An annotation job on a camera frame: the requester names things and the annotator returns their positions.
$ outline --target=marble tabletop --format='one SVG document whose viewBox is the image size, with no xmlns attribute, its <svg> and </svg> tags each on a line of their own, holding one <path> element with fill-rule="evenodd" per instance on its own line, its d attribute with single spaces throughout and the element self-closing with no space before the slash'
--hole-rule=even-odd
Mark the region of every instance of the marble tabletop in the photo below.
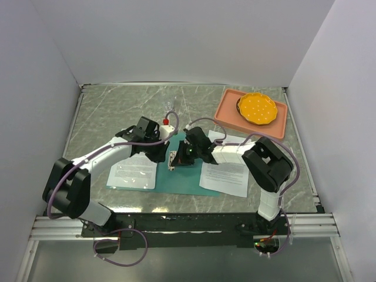
<svg viewBox="0 0 376 282">
<path fill-rule="evenodd" d="M 180 118 L 180 129 L 190 120 L 203 116 L 213 117 L 225 89 L 245 92 L 261 92 L 273 100 L 286 102 L 282 88 L 254 88 L 223 85 L 88 85 L 82 90 L 83 98 L 73 124 L 65 157 L 83 156 L 105 144 L 115 133 L 137 123 L 141 116 L 161 121 L 165 115 L 165 103 L 175 101 Z M 212 122 L 197 124 L 203 130 L 220 131 Z M 246 134 L 228 130 L 228 134 L 246 137 Z M 297 135 L 287 116 L 283 143 L 292 149 L 301 167 L 298 182 L 284 196 L 284 207 L 290 212 L 316 212 L 313 192 Z M 220 213 L 254 212 L 260 203 L 260 187 L 250 174 L 248 197 L 236 197 L 221 193 L 219 197 L 192 196 L 136 192 L 106 188 L 109 169 L 92 182 L 91 199 L 116 212 L 171 212 L 171 213 Z"/>
</svg>

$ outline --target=pink tray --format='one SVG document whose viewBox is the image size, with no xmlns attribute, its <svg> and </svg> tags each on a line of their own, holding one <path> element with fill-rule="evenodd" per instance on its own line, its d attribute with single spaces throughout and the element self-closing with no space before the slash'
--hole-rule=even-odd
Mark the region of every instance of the pink tray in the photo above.
<svg viewBox="0 0 376 282">
<path fill-rule="evenodd" d="M 247 93 L 234 89 L 226 89 L 214 115 L 214 120 L 220 122 L 225 127 L 244 133 L 261 132 L 271 137 L 282 139 L 286 128 L 287 105 L 274 101 L 278 109 L 277 118 L 268 125 L 254 125 L 246 121 L 236 110 L 236 102 L 245 94 Z"/>
</svg>

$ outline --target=plate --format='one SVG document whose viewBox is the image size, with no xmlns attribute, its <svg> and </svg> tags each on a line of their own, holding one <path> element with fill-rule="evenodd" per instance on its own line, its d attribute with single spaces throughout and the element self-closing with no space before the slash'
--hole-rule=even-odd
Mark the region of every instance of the plate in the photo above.
<svg viewBox="0 0 376 282">
<path fill-rule="evenodd" d="M 277 106 L 262 93 L 247 93 L 237 103 L 239 114 L 255 125 L 267 125 L 277 117 Z"/>
</svg>

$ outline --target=polka dot plate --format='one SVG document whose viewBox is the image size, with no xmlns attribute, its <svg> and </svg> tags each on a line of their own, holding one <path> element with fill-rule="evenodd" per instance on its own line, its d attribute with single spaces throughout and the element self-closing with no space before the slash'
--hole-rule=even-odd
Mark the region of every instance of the polka dot plate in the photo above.
<svg viewBox="0 0 376 282">
<path fill-rule="evenodd" d="M 267 125 L 277 117 L 277 107 L 273 100 L 262 93 L 248 93 L 236 103 L 236 108 L 246 121 L 255 125 Z"/>
</svg>

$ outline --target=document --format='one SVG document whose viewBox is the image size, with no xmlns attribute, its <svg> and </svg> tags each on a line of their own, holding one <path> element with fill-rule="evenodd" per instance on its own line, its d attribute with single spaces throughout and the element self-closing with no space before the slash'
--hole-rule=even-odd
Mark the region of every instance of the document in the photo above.
<svg viewBox="0 0 376 282">
<path fill-rule="evenodd" d="M 154 189 L 157 164 L 149 160 L 144 153 L 121 160 L 111 167 L 107 186 Z"/>
<path fill-rule="evenodd" d="M 211 141 L 224 137 L 223 133 L 209 131 Z M 241 143 L 244 138 L 227 136 L 226 142 Z M 238 197 L 247 197 L 249 169 L 243 164 L 203 163 L 200 176 L 200 186 L 205 189 L 214 190 Z"/>
</svg>

